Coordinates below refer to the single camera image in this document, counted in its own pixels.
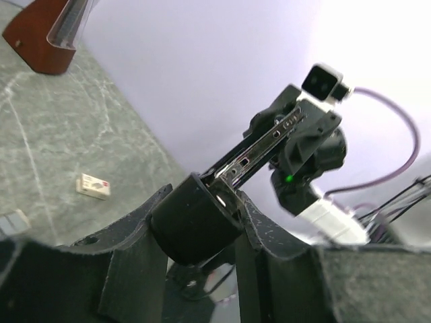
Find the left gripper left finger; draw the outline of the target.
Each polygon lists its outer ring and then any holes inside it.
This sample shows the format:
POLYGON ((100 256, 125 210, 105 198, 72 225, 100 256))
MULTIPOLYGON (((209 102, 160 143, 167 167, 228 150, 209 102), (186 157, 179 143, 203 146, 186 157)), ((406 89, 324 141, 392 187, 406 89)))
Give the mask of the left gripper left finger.
POLYGON ((160 322, 167 257, 149 228, 165 185, 70 246, 1 240, 2 322, 160 322))

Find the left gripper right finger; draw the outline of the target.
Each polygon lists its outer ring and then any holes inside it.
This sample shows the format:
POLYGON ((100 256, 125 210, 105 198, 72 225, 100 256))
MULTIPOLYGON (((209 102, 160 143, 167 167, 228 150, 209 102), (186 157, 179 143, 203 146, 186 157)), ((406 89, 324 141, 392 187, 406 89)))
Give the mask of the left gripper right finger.
POLYGON ((242 322, 429 322, 430 251, 309 245, 244 197, 236 241, 242 322))

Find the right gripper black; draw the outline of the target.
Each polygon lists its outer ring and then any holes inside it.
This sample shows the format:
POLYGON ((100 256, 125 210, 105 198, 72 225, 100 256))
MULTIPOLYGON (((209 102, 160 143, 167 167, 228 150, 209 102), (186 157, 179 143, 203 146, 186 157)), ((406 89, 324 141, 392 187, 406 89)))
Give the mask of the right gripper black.
POLYGON ((272 104, 258 112, 250 121, 243 137, 253 133, 263 135, 275 125, 278 116, 286 116, 295 108, 306 114, 296 130, 269 160, 271 170, 282 174, 319 177, 323 172, 336 170, 344 164, 346 142, 339 128, 341 117, 332 111, 324 112, 310 100, 300 99, 301 91, 288 85, 272 104))

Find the white staple box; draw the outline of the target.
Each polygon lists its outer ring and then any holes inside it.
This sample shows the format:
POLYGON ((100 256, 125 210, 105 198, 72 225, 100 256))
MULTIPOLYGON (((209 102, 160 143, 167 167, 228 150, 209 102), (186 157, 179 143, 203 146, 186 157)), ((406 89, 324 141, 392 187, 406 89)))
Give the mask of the white staple box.
POLYGON ((106 200, 111 196, 109 182, 87 174, 81 174, 76 179, 75 189, 77 193, 95 199, 106 200))

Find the grey staple strips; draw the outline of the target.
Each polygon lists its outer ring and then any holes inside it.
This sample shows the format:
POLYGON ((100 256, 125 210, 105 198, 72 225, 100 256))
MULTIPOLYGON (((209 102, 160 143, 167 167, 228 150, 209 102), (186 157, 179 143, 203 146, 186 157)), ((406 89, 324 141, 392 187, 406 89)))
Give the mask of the grey staple strips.
POLYGON ((0 216, 0 232, 2 238, 21 235, 30 229, 30 220, 20 209, 3 213, 0 216))

